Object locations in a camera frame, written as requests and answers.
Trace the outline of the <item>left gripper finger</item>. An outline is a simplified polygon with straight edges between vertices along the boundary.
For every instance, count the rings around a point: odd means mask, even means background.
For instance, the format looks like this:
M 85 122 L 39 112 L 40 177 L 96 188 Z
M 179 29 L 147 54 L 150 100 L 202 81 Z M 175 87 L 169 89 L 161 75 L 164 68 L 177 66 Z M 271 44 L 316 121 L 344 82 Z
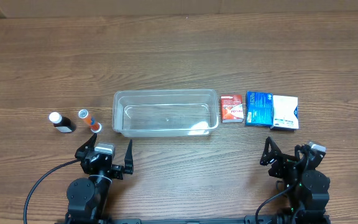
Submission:
M 94 133 L 82 146 L 75 152 L 75 158 L 85 158 L 90 151 L 94 151 L 97 134 Z
M 124 158 L 124 173 L 133 174 L 133 171 L 134 171 L 134 162 L 132 156 L 132 140 L 130 140 Z

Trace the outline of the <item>orange tube white cap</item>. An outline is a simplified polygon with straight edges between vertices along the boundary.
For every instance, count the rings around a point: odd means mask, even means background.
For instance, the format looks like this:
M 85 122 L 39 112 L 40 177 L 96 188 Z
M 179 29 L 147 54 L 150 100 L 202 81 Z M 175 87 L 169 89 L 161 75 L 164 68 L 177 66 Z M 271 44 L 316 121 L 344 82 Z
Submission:
M 86 123 L 93 133 L 99 133 L 102 130 L 101 123 L 97 122 L 86 109 L 79 110 L 78 117 Z

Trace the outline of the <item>dark bottle white cap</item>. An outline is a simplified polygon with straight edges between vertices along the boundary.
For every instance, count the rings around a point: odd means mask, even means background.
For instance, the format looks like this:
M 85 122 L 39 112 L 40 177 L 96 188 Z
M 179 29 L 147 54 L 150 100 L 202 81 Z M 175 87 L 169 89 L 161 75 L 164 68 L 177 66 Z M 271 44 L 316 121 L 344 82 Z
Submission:
M 72 133 L 76 129 L 76 125 L 69 118 L 62 116 L 58 112 L 52 112 L 48 116 L 49 121 L 61 133 Z

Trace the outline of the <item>blue medicine box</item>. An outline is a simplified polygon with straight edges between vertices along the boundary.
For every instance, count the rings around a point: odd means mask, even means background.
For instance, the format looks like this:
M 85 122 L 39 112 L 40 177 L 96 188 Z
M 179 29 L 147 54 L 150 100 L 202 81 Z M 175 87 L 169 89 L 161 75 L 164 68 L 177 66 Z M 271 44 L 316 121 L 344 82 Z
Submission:
M 248 91 L 246 94 L 246 125 L 270 127 L 273 124 L 273 95 Z

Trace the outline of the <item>white medicine box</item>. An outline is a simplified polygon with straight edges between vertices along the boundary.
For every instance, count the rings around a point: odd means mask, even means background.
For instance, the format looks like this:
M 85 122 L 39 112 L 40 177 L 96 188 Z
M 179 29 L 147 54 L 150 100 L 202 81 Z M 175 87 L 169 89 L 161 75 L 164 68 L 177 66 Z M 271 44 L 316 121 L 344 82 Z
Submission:
M 298 98 L 273 95 L 273 121 L 270 129 L 294 131 L 299 127 Z

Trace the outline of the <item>red medicine box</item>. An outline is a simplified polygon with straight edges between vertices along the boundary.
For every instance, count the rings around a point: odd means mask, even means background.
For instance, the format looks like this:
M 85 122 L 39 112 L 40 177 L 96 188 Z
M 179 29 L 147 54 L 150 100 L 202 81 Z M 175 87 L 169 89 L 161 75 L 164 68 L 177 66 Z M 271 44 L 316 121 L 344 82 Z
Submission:
M 244 109 L 241 95 L 221 95 L 221 118 L 223 123 L 241 123 Z

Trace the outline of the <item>clear plastic container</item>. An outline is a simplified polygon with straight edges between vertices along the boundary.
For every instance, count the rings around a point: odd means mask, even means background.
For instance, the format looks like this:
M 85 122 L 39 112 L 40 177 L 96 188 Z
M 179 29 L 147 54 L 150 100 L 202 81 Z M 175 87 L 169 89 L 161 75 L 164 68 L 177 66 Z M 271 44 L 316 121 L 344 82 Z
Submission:
M 112 129 L 127 138 L 207 136 L 219 125 L 215 90 L 125 90 L 114 95 Z

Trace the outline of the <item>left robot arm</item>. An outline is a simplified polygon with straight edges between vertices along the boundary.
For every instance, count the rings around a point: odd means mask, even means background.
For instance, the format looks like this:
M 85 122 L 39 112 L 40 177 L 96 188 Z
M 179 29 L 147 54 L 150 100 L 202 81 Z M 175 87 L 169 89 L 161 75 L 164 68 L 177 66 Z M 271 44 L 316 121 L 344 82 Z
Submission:
M 115 146 L 96 140 L 97 134 L 93 134 L 75 152 L 75 158 L 88 177 L 76 179 L 68 186 L 65 223 L 112 223 L 112 218 L 104 214 L 112 181 L 133 174 L 132 141 L 122 166 L 112 163 Z

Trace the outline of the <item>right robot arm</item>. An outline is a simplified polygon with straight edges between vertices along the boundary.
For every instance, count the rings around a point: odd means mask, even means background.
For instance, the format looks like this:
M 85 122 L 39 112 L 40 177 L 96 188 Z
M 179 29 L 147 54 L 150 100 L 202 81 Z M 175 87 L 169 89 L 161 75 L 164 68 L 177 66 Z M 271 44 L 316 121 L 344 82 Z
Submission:
M 284 154 L 271 137 L 265 140 L 260 165 L 271 165 L 268 174 L 277 178 L 283 190 L 262 202 L 254 216 L 256 223 L 262 219 L 259 212 L 268 203 L 285 197 L 290 206 L 281 209 L 270 223 L 329 223 L 325 214 L 329 202 L 330 178 L 316 170 L 326 155 L 326 148 L 313 141 L 296 145 L 294 155 Z

